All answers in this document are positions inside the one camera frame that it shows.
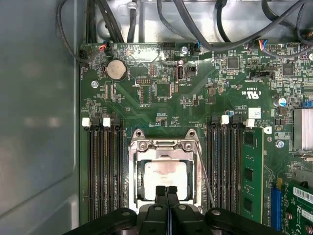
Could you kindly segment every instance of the capacitor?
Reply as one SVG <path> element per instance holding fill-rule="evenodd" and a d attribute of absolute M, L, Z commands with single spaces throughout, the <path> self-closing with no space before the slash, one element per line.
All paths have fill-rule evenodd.
<path fill-rule="evenodd" d="M 282 106 L 286 106 L 287 101 L 285 98 L 278 98 L 274 100 L 273 104 L 275 107 L 282 107 Z"/>

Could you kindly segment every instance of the white label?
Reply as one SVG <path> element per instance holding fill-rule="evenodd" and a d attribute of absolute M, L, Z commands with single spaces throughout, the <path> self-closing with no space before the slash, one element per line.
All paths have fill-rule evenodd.
<path fill-rule="evenodd" d="M 261 108 L 248 108 L 249 119 L 261 119 Z"/>
<path fill-rule="evenodd" d="M 302 212 L 301 212 L 302 216 L 308 220 L 310 220 L 311 222 L 313 222 L 313 214 L 311 213 L 308 213 L 307 211 L 303 210 L 302 209 Z"/>
<path fill-rule="evenodd" d="M 296 187 L 293 188 L 293 194 L 301 199 L 313 204 L 313 195 Z"/>

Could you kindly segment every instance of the wire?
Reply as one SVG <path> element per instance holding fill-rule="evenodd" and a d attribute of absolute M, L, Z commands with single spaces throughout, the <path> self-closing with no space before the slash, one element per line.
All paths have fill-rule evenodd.
<path fill-rule="evenodd" d="M 300 33 L 301 20 L 302 20 L 302 15 L 303 15 L 303 11 L 304 11 L 305 5 L 306 5 L 306 2 L 300 7 L 300 10 L 299 10 L 299 13 L 298 13 L 298 17 L 297 17 L 297 36 L 298 36 L 300 42 L 312 46 L 313 42 L 304 39 L 301 36 L 301 33 Z"/>
<path fill-rule="evenodd" d="M 230 39 L 227 37 L 224 28 L 223 28 L 223 24 L 222 24 L 222 9 L 226 6 L 227 1 L 217 1 L 216 2 L 216 25 L 217 25 L 217 29 L 220 33 L 220 36 L 222 37 L 222 39 L 224 40 L 224 42 L 226 43 L 230 43 Z"/>
<path fill-rule="evenodd" d="M 157 13 L 158 16 L 161 20 L 161 22 L 164 24 L 165 27 L 167 27 L 170 31 L 172 31 L 173 33 L 181 36 L 182 38 L 186 39 L 188 42 L 195 42 L 195 39 L 186 37 L 185 35 L 183 35 L 181 32 L 179 32 L 178 30 L 176 30 L 163 16 L 162 14 L 162 0 L 156 0 L 156 7 L 157 7 Z"/>
<path fill-rule="evenodd" d="M 82 59 L 80 58 L 78 55 L 75 54 L 75 52 L 72 50 L 72 48 L 70 47 L 67 38 L 65 36 L 64 30 L 63 30 L 63 25 L 62 25 L 62 17 L 61 17 L 61 11 L 62 11 L 62 7 L 64 6 L 64 4 L 67 2 L 67 0 L 62 0 L 60 1 L 58 8 L 57 8 L 57 25 L 58 25 L 58 29 L 60 32 L 60 36 L 61 39 L 65 45 L 65 47 L 67 48 L 67 50 L 69 51 L 69 53 L 79 62 L 81 63 L 89 63 L 90 61 L 94 60 L 96 58 L 96 56 L 100 53 L 100 51 L 96 51 L 93 55 L 91 55 L 91 57 L 89 59 Z"/>
<path fill-rule="evenodd" d="M 234 49 L 242 44 L 248 43 L 250 41 L 253 41 L 257 38 L 262 37 L 264 34 L 271 31 L 273 28 L 275 28 L 281 21 L 283 21 L 286 17 L 288 17 L 292 12 L 294 12 L 297 8 L 299 8 L 303 3 L 305 3 L 307 0 L 299 0 L 294 5 L 292 5 L 287 11 L 285 11 L 281 16 L 279 16 L 276 20 L 274 20 L 272 23 L 267 25 L 265 28 L 261 29 L 260 31 L 250 35 L 249 37 L 246 37 L 244 39 L 241 39 L 239 41 L 226 44 L 225 46 L 212 46 L 210 43 L 207 42 L 207 40 L 204 38 L 204 36 L 201 34 L 197 26 L 195 25 L 194 21 L 192 20 L 184 2 L 182 0 L 174 0 L 174 3 L 176 5 L 176 8 L 190 30 L 190 32 L 197 38 L 197 40 L 204 46 L 207 50 L 210 51 L 225 51 L 225 50 L 231 50 Z"/>
<path fill-rule="evenodd" d="M 127 35 L 127 42 L 133 43 L 134 42 L 134 36 L 135 36 L 135 29 L 136 29 L 136 19 L 137 19 L 136 9 L 131 9 L 130 15 L 131 15 L 130 16 L 130 25 L 129 25 L 128 35 Z"/>
<path fill-rule="evenodd" d="M 263 10 L 264 15 L 270 20 L 270 21 L 274 21 L 276 20 L 279 16 L 277 16 L 269 7 L 268 5 L 268 0 L 262 0 L 261 2 L 261 7 Z M 292 31 L 294 33 L 294 35 L 296 36 L 296 27 L 295 25 L 293 25 L 291 22 L 287 21 L 287 20 L 283 20 L 279 23 L 280 25 L 288 28 L 290 31 Z"/>
<path fill-rule="evenodd" d="M 114 30 L 114 28 L 113 28 L 113 26 L 112 26 L 112 24 L 110 22 L 110 19 L 109 19 L 108 15 L 106 13 L 105 8 L 103 7 L 103 5 L 102 5 L 100 0 L 96 0 L 96 3 L 97 3 L 97 5 L 98 5 L 98 7 L 100 9 L 100 12 L 101 12 L 102 17 L 104 19 L 104 22 L 106 23 L 106 27 L 107 27 L 107 29 L 109 31 L 109 34 L 110 34 L 110 36 L 112 38 L 112 41 L 114 43 L 118 43 L 119 41 L 117 39 L 117 35 L 116 35 L 115 30 Z"/>
<path fill-rule="evenodd" d="M 114 28 L 114 31 L 116 33 L 117 39 L 119 40 L 120 43 L 124 43 L 124 39 L 123 36 L 121 34 L 121 30 L 119 30 L 118 24 L 116 22 L 116 19 L 114 17 L 113 12 L 111 11 L 110 6 L 107 3 L 107 0 L 99 0 L 102 1 L 103 7 L 105 9 L 105 11 L 107 12 L 108 18 Z"/>
<path fill-rule="evenodd" d="M 90 41 L 91 43 L 97 43 L 97 30 L 95 23 L 95 0 L 90 0 Z"/>

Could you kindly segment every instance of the green circuit board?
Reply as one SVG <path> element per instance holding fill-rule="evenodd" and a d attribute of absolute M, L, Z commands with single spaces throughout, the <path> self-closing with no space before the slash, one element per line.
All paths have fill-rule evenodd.
<path fill-rule="evenodd" d="M 81 50 L 91 56 L 99 46 Z M 268 44 L 267 50 L 292 54 L 299 47 Z M 108 76 L 112 60 L 126 67 L 122 79 Z M 212 52 L 192 43 L 110 44 L 80 68 L 81 121 L 111 119 L 111 132 L 96 140 L 96 132 L 81 127 L 81 224 L 128 206 L 128 146 L 140 128 L 150 138 L 179 138 L 194 129 L 217 205 L 270 226 L 271 187 L 296 168 L 313 170 L 293 147 L 293 110 L 313 98 L 312 64 L 309 55 L 280 59 L 245 45 Z M 221 123 L 222 115 L 229 124 Z M 230 199 L 233 191 L 238 198 Z M 209 208 L 204 191 L 202 210 Z"/>

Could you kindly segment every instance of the mounting screw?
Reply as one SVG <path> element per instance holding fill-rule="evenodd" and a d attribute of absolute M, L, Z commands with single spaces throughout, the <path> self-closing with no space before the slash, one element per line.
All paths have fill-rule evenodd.
<path fill-rule="evenodd" d="M 277 141 L 276 142 L 276 147 L 277 148 L 283 148 L 285 146 L 285 143 L 283 141 Z"/>
<path fill-rule="evenodd" d="M 185 209 L 187 209 L 187 207 L 184 206 L 184 205 L 179 205 L 179 206 L 178 206 L 178 209 L 180 209 L 180 210 L 185 210 Z"/>
<path fill-rule="evenodd" d="M 213 210 L 213 211 L 211 211 L 211 212 L 212 212 L 212 214 L 214 214 L 214 215 L 221 215 L 221 212 L 218 211 L 218 210 Z"/>
<path fill-rule="evenodd" d="M 146 142 L 140 142 L 139 143 L 139 149 L 140 150 L 146 150 L 147 149 L 147 143 Z"/>
<path fill-rule="evenodd" d="M 191 150 L 192 144 L 187 142 L 187 143 L 184 144 L 184 148 L 185 148 L 186 150 Z"/>
<path fill-rule="evenodd" d="M 285 217 L 287 220 L 291 220 L 292 219 L 292 214 L 290 212 L 286 212 Z"/>
<path fill-rule="evenodd" d="M 187 48 L 187 47 L 181 47 L 180 52 L 181 52 L 183 55 L 186 55 L 186 54 L 188 54 L 188 48 Z"/>
<path fill-rule="evenodd" d="M 306 225 L 305 226 L 305 231 L 307 232 L 307 234 L 313 234 L 313 228 L 311 225 Z"/>
<path fill-rule="evenodd" d="M 97 88 L 98 86 L 99 86 L 98 81 L 92 81 L 92 82 L 91 82 L 91 87 L 92 87 L 92 88 L 95 89 L 95 88 Z"/>

